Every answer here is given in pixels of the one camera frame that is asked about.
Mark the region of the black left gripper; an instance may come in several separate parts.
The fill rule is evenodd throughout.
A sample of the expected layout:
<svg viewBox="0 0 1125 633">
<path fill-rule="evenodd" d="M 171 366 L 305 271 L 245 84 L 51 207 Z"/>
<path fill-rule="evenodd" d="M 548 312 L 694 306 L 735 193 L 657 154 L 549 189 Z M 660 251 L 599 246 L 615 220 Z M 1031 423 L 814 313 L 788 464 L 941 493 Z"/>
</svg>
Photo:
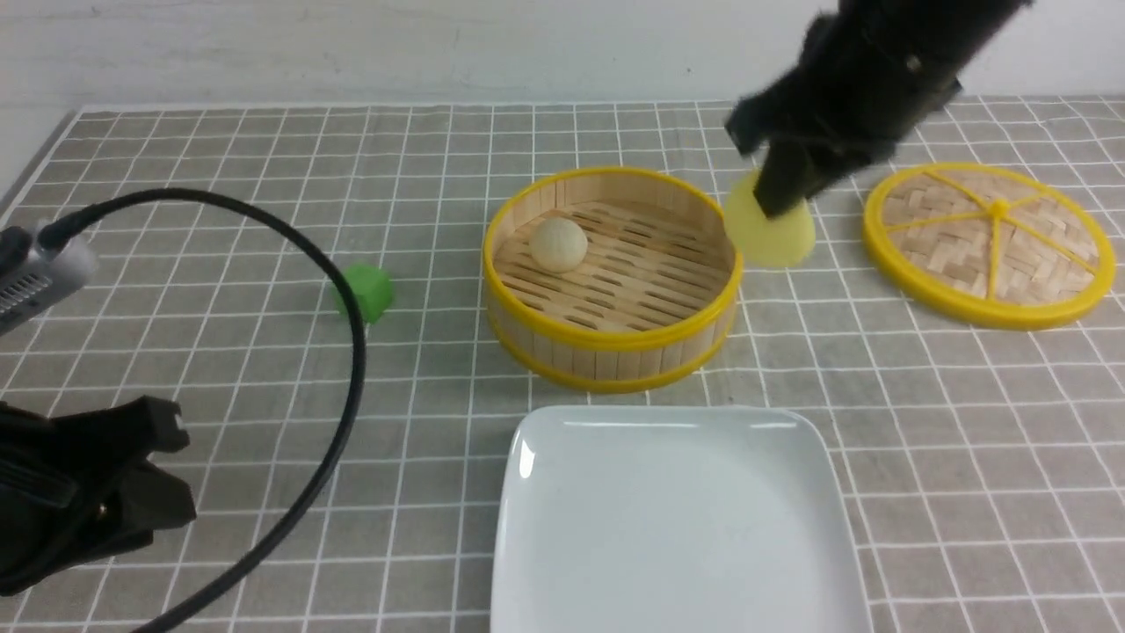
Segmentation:
<svg viewBox="0 0 1125 633">
<path fill-rule="evenodd" d="M 184 528 L 192 488 L 151 456 L 189 444 L 179 404 L 160 397 L 55 418 L 3 404 L 3 596 Z"/>
</svg>

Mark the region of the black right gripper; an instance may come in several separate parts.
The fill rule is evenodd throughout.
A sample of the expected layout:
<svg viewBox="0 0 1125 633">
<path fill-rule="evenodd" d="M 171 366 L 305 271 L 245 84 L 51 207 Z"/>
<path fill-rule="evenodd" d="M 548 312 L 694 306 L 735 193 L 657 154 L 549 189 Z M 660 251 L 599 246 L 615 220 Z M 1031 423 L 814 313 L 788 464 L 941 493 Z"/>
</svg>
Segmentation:
<svg viewBox="0 0 1125 633">
<path fill-rule="evenodd" d="M 768 143 L 754 197 L 777 219 L 884 159 L 960 91 L 958 75 L 1024 1 L 842 1 L 813 20 L 799 88 L 742 97 L 726 120 L 740 156 Z"/>
</svg>

